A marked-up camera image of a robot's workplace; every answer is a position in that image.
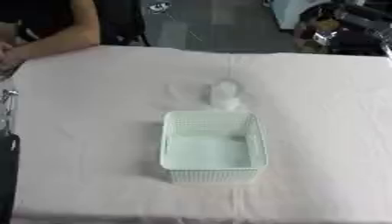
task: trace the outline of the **floor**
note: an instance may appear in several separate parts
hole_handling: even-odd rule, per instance
[[[143,5],[157,0],[143,0]],[[154,46],[219,53],[294,52],[261,0],[171,0],[166,14],[145,11]]]

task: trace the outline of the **table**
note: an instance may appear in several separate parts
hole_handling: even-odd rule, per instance
[[[231,77],[266,131],[252,185],[173,185],[163,115],[208,109]],[[22,137],[15,214],[392,221],[392,68],[384,58],[96,47],[14,78]]]

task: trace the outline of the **white basket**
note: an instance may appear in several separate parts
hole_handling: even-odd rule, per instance
[[[160,164],[172,182],[249,182],[267,165],[250,113],[177,111],[164,118]]]

